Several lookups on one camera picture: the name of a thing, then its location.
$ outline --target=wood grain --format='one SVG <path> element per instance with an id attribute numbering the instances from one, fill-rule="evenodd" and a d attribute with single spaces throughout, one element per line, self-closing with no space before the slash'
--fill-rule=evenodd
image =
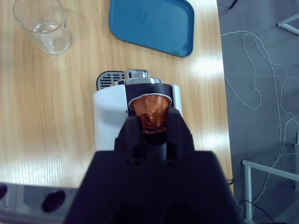
<path id="1" fill-rule="evenodd" d="M 216 153 L 232 178 L 216 0 L 190 0 L 194 51 L 179 58 L 116 39 L 108 0 L 62 0 L 71 34 L 59 55 L 40 51 L 0 0 L 0 182 L 78 187 L 93 156 L 93 94 L 106 70 L 147 69 L 181 88 L 198 150 Z"/>

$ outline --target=water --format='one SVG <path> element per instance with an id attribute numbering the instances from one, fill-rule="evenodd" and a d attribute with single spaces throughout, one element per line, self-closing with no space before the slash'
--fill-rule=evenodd
<path id="1" fill-rule="evenodd" d="M 34 40 L 41 50 L 50 54 L 59 54 L 68 49 L 70 46 L 70 35 L 65 23 L 57 30 L 51 32 L 58 26 L 59 24 L 54 21 L 43 21 L 34 27 Z"/>

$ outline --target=white coffee machine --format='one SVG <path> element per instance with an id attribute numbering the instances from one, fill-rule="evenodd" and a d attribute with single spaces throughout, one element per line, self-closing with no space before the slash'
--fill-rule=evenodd
<path id="1" fill-rule="evenodd" d="M 180 89 L 149 77 L 146 70 L 106 71 L 97 80 L 93 95 L 96 151 L 114 150 L 114 141 L 126 118 L 135 112 L 128 106 L 131 99 L 158 93 L 172 99 L 171 106 L 182 115 Z"/>

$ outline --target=gray floor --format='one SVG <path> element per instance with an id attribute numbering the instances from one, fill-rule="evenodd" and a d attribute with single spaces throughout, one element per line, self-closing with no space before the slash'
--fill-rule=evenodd
<path id="1" fill-rule="evenodd" d="M 282 64 L 288 79 L 283 88 L 283 107 L 292 112 L 299 121 L 299 37 L 276 24 L 299 13 L 299 0 L 239 0 L 235 7 L 228 9 L 233 0 L 217 0 L 221 34 L 246 30 L 256 34 L 267 49 L 273 63 Z M 291 25 L 299 28 L 299 19 Z M 224 73 L 238 96 L 252 107 L 258 105 L 258 94 L 253 90 L 254 70 L 243 50 L 244 34 L 226 35 L 221 38 Z M 256 110 L 245 107 L 226 85 L 228 123 L 235 178 L 235 198 L 245 199 L 244 171 L 242 160 L 268 164 L 274 161 L 279 147 L 279 122 L 274 78 L 270 65 L 262 58 L 250 37 L 245 45 L 257 71 L 256 87 L 261 92 L 261 106 Z M 285 80 L 283 70 L 274 66 L 275 80 L 280 103 L 280 88 Z M 290 118 L 279 106 L 281 130 Z M 286 130 L 284 154 L 293 153 L 297 130 L 290 124 Z M 290 156 L 280 160 L 277 168 L 293 171 L 294 161 Z M 252 171 L 253 198 L 262 191 L 266 173 Z M 299 223 L 299 195 L 293 190 L 294 182 L 277 176 L 270 176 L 265 193 L 256 203 L 264 208 L 276 221 Z M 265 214 L 255 210 L 254 221 L 271 222 Z"/>

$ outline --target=blue tray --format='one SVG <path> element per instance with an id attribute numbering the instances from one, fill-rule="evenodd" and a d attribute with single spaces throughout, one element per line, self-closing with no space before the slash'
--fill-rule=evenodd
<path id="1" fill-rule="evenodd" d="M 193 51 L 194 10 L 185 0 L 110 0 L 109 27 L 120 40 L 187 57 Z"/>

